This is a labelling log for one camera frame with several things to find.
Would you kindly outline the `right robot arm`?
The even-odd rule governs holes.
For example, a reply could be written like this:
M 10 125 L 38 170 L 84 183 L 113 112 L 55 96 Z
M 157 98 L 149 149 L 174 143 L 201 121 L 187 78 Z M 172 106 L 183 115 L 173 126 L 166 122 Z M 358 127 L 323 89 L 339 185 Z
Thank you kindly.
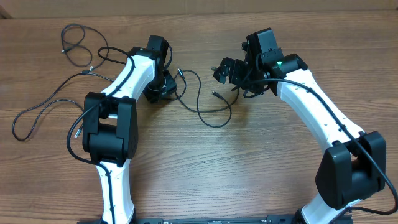
M 352 223 L 346 212 L 384 189 L 386 142 L 349 120 L 316 83 L 297 55 L 284 55 L 273 30 L 260 30 L 242 43 L 244 60 L 224 58 L 214 78 L 252 98 L 270 90 L 286 102 L 314 135 L 323 157 L 317 195 L 293 215 L 269 215 L 277 223 Z

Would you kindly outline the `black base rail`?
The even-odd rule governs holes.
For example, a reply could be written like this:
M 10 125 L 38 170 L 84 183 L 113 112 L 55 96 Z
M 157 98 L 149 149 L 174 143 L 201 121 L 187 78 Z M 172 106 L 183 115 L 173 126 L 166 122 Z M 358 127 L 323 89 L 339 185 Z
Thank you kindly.
M 141 218 L 133 219 L 131 223 L 137 224 L 291 224 L 294 223 L 294 215 L 268 215 L 256 218 L 219 218 L 219 219 L 173 219 Z

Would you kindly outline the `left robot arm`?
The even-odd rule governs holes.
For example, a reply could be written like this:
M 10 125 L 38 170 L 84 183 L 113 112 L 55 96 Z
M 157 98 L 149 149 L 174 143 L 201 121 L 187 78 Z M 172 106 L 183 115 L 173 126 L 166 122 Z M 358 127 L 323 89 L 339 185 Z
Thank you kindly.
M 177 84 L 167 70 L 169 43 L 151 35 L 144 48 L 133 47 L 115 81 L 85 97 L 82 145 L 96 166 L 104 210 L 98 223 L 132 223 L 129 167 L 138 143 L 136 103 L 141 95 L 156 103 L 174 94 Z

